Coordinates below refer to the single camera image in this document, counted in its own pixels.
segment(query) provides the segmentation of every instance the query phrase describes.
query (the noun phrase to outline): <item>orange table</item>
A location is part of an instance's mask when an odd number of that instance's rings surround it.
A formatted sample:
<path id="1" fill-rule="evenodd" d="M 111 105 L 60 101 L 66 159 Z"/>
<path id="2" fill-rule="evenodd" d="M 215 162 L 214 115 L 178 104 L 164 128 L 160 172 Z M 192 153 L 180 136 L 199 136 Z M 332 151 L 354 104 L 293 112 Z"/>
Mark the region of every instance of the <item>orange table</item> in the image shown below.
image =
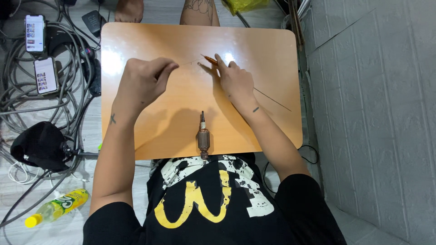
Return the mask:
<path id="1" fill-rule="evenodd" d="M 166 92 L 135 125 L 135 159 L 199 156 L 195 136 L 204 111 L 209 154 L 261 151 L 248 124 L 227 100 L 216 70 L 201 54 L 234 60 L 253 74 L 255 96 L 299 148 L 303 141 L 295 36 L 287 30 L 108 23 L 102 30 L 102 133 L 129 58 L 168 57 L 180 68 Z"/>

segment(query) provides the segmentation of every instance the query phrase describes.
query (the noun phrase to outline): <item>phone screen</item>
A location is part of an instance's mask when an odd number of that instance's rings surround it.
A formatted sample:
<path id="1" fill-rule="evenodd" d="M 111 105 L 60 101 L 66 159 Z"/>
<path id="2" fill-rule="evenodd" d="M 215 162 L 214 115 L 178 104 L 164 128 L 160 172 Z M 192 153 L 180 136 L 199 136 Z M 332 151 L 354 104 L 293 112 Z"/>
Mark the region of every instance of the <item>phone screen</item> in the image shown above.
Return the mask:
<path id="1" fill-rule="evenodd" d="M 28 52 L 44 51 L 43 15 L 26 15 L 26 50 Z"/>
<path id="2" fill-rule="evenodd" d="M 38 94 L 56 91 L 58 89 L 58 82 L 53 66 L 53 58 L 48 57 L 44 60 L 36 60 L 34 65 Z"/>

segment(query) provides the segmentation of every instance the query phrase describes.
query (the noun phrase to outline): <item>foot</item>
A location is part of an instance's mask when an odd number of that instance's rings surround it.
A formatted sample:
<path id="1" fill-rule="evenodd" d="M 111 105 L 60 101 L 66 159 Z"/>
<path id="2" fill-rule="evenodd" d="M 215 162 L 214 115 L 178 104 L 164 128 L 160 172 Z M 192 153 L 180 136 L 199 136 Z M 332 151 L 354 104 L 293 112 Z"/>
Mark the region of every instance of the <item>foot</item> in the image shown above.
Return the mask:
<path id="1" fill-rule="evenodd" d="M 143 14 L 143 0 L 119 0 L 116 5 L 115 22 L 140 23 Z"/>

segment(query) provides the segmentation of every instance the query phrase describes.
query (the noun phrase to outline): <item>cross tattoo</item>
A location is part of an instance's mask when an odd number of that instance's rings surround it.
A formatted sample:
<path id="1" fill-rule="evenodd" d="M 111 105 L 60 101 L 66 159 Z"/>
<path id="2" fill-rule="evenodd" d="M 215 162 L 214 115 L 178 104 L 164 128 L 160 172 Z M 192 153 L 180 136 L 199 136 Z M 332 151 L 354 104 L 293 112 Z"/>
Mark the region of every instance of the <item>cross tattoo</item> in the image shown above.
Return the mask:
<path id="1" fill-rule="evenodd" d="M 109 122 L 109 125 L 111 125 L 112 122 L 113 122 L 114 124 L 116 124 L 116 121 L 115 121 L 114 117 L 115 117 L 115 113 L 112 114 L 112 115 L 110 116 L 110 122 Z"/>

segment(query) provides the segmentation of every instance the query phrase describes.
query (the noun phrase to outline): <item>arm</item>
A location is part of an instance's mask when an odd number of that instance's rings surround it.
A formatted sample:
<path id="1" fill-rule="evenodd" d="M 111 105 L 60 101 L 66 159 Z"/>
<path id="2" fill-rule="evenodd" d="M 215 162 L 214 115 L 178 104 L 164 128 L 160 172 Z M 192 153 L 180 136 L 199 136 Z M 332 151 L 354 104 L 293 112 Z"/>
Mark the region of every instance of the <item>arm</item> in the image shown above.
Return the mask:
<path id="1" fill-rule="evenodd" d="M 127 61 L 95 167 L 89 215 L 112 202 L 133 207 L 133 128 L 139 114 L 165 92 L 170 73 L 176 68 L 176 63 L 165 58 Z"/>
<path id="2" fill-rule="evenodd" d="M 259 142 L 262 151 L 277 171 L 280 181 L 291 174 L 310 176 L 306 164 L 291 140 L 266 114 L 254 97 L 251 73 L 231 61 L 228 67 L 215 55 L 221 76 L 221 86 L 233 106 L 244 117 Z"/>

